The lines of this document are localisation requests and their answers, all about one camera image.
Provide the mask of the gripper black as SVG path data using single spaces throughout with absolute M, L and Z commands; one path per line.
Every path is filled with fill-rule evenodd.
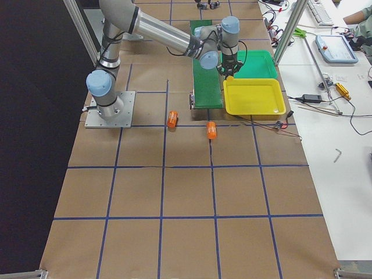
M 220 6 L 219 1 L 211 1 L 211 0 L 208 0 L 207 3 L 203 3 L 201 0 L 195 0 L 195 3 L 196 3 L 196 7 L 199 10 L 207 10 L 207 9 L 213 10 L 213 9 L 217 9 Z
M 238 73 L 244 63 L 238 60 L 238 54 L 234 53 L 232 55 L 221 54 L 221 64 L 217 66 L 217 71 L 221 76 L 228 77 L 234 76 Z

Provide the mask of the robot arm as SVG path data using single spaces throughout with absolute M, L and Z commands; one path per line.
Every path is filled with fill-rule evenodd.
M 147 15 L 132 1 L 99 1 L 99 6 L 105 16 L 102 47 L 86 85 L 101 118 L 115 119 L 124 109 L 123 97 L 114 92 L 124 34 L 148 37 L 173 49 L 174 56 L 192 58 L 194 92 L 189 98 L 190 107 L 223 107 L 220 77 L 232 77 L 243 66 L 238 60 L 240 26 L 236 17 L 225 17 L 216 25 L 193 27 L 187 34 Z

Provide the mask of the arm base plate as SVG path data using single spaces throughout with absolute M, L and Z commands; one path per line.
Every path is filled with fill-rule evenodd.
M 108 107 L 98 106 L 95 99 L 91 99 L 87 110 L 85 128 L 131 128 L 135 104 L 135 91 L 117 91 L 116 102 Z
M 139 34 L 124 33 L 122 37 L 123 41 L 143 41 L 144 36 Z

